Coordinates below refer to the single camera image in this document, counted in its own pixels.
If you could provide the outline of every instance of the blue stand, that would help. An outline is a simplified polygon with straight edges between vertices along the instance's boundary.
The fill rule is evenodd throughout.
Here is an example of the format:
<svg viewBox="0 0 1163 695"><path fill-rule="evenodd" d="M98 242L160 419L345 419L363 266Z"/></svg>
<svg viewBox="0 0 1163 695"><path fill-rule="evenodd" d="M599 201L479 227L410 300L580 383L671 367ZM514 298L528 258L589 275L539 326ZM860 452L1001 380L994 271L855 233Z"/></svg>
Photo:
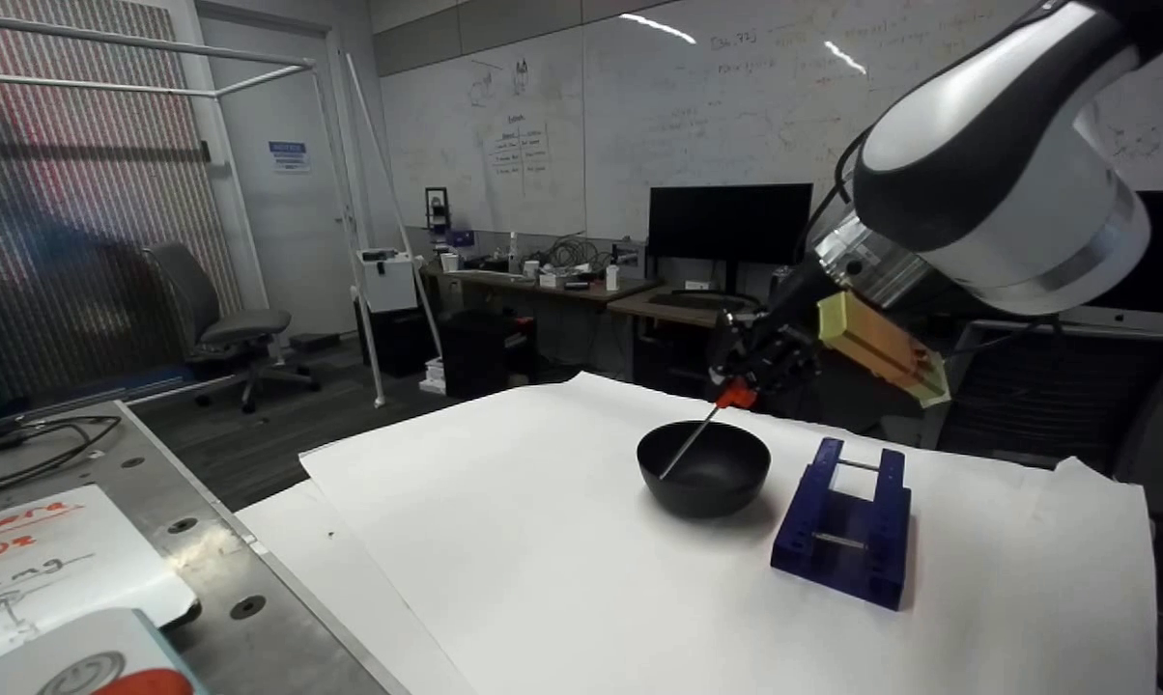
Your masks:
<svg viewBox="0 0 1163 695"><path fill-rule="evenodd" d="M885 450L881 469L848 462L879 477L872 502L832 489L842 462L842 441L823 441L778 528L773 567L897 610L913 527L906 457Z"/></svg>

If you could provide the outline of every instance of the black chair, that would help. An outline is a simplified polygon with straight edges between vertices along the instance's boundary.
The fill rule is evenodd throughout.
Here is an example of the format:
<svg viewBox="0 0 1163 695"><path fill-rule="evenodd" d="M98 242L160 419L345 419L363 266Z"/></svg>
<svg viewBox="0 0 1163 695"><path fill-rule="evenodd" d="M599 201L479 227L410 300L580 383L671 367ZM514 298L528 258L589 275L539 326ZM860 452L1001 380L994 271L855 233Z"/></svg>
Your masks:
<svg viewBox="0 0 1163 695"><path fill-rule="evenodd" d="M317 389L322 383L295 358L269 363L269 339L290 329L278 308L219 318L219 298L210 275L198 266L192 250L182 242L151 242L143 258L162 289L173 332L192 367L238 363L245 389L238 408L258 408L258 383L295 383Z"/></svg>
<svg viewBox="0 0 1163 695"><path fill-rule="evenodd" d="M920 446L1055 469L1082 457L1114 480L1163 403L1163 336L976 322L949 352L955 403L926 408Z"/></svg>

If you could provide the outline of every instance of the table surface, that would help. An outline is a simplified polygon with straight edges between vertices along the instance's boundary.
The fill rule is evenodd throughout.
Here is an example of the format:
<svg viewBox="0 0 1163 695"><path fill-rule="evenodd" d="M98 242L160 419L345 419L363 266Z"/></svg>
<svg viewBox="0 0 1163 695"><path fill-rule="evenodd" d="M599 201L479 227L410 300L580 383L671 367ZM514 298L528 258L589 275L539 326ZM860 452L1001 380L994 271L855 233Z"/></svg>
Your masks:
<svg viewBox="0 0 1163 695"><path fill-rule="evenodd" d="M155 441L121 403L72 408L112 414L121 430L88 459L0 495L4 506L36 502L70 486L99 486L124 517L192 587L198 614L165 628L198 679L217 695L388 695L397 679L335 621L262 546ZM21 469L59 452L61 441L0 457ZM245 598L265 605L245 621Z"/></svg>
<svg viewBox="0 0 1163 695"><path fill-rule="evenodd" d="M506 271L455 271L446 275L442 266L424 266L424 275L446 277L446 282L463 282L463 285L491 285L491 289L511 289L511 293L539 293L539 298L559 298L559 300L589 300L589 307L609 307L617 298L640 293L658 282L622 282L613 293L605 289L604 277L596 277L589 289L550 289L528 275L506 275Z"/></svg>
<svg viewBox="0 0 1163 695"><path fill-rule="evenodd" d="M640 322L663 322L663 326L694 326L694 329L715 329L718 308L689 308L689 307L661 307L654 298L671 293L676 285L654 285L647 293L630 293L609 300L609 313L640 318Z"/></svg>
<svg viewBox="0 0 1163 695"><path fill-rule="evenodd" d="M732 523L676 523L647 495L633 450L705 408L591 374L511 389L303 457L309 500L262 502L258 528L305 559L303 576L329 559L334 585L350 585L334 605L420 695L1152 692L1157 571L1136 486L1082 462L1029 470L906 450L913 567L891 614L768 567L814 446L842 437L850 459L881 446L721 414L768 446L765 489ZM870 495L858 477L839 489ZM348 546L348 581L341 549L278 533L322 500L335 523L323 528L363 549L350 559ZM454 689L420 665L447 665Z"/></svg>

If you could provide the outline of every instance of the white wall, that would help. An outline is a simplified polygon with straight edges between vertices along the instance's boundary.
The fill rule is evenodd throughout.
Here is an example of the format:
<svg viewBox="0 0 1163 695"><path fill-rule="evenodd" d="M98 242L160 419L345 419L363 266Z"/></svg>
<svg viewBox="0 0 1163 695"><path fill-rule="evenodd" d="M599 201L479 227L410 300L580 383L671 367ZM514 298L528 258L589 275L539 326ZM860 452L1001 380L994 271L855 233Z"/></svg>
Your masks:
<svg viewBox="0 0 1163 695"><path fill-rule="evenodd" d="M329 69L329 43L317 30L200 16L211 48L313 60ZM265 72L265 67L217 63L219 87ZM269 307L290 313L290 332L350 332L350 205L341 196L345 165L322 119L313 72L223 96L223 119L238 187L265 271ZM305 146L303 164L274 159L269 142Z"/></svg>
<svg viewBox="0 0 1163 695"><path fill-rule="evenodd" d="M171 9L173 24L178 24L178 39L182 43L204 43L200 20L198 20L198 4L192 0L143 0L155 9ZM345 173L345 196L341 210L334 210L335 218L350 218L354 220L354 241L350 249L397 249L397 220L394 220L394 205L392 205L392 182L383 173L383 155L375 146L375 139L366 137L363 115L354 114L350 100L350 81L348 81L348 56L354 63L361 87L375 96L375 56L372 56L372 4L366 0L200 0L200 16L219 16L232 24L249 24L249 27L290 27L290 30L305 30L305 35L322 35L329 39L329 63L322 69L323 89L329 89L329 106L334 106L334 119L335 119L335 137L341 137L341 173ZM184 60L191 81L192 87L217 87L217 69L232 78L232 63L200 63L200 60ZM245 275L245 293L249 307L269 307L265 285L274 285L274 300L290 307L299 318L299 329L350 329L350 308L348 300L329 300L334 308L309 308L322 307L322 298L335 298L334 285L335 277L329 275L317 298L309 293L309 282L284 282L284 277L262 277L262 271L284 275L284 264L262 266L258 255L265 255L265 249L258 249L255 233L250 233L250 196L258 190L249 190L238 182L238 165L249 164L262 164L265 159L265 142L238 142L232 146L232 132L265 132L274 128L278 114L274 107L229 107L229 119L219 114L219 106L198 106L204 139L211 142L211 159L217 165L217 195L232 227L232 250L236 250L236 266ZM313 132L305 132L303 139L317 146L323 146L323 128L322 119L313 119Z"/></svg>
<svg viewBox="0 0 1163 695"><path fill-rule="evenodd" d="M814 182L821 196L870 119L1032 4L676 0L647 16L694 43L605 20L394 72L397 201L420 226L420 190L447 187L472 227L647 235L654 187ZM1127 182L1163 190L1163 63L1103 119Z"/></svg>

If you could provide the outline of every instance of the lab workbench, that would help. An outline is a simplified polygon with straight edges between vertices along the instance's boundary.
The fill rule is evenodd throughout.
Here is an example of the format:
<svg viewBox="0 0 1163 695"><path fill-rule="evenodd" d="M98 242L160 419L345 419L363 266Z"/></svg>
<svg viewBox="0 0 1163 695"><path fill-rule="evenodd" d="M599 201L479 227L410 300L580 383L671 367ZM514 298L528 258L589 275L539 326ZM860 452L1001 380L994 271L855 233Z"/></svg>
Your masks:
<svg viewBox="0 0 1163 695"><path fill-rule="evenodd" d="M604 277L589 282L585 289L569 289L569 285L540 285L528 275L511 275L511 271L442 271L442 266L424 266L428 277L442 282L460 282L460 285L482 285L482 289L506 289L506 293L533 293L533 298L558 298L558 300L589 300L589 307L609 307L617 298L640 293L658 282L622 282L617 289L605 289Z"/></svg>
<svg viewBox="0 0 1163 695"><path fill-rule="evenodd" d="M121 419L77 462L0 495L0 510L99 486L192 587L198 610L165 626L210 692L392 695L401 692L350 632L155 441L121 403L70 419ZM0 470L54 457L43 437L0 457Z"/></svg>

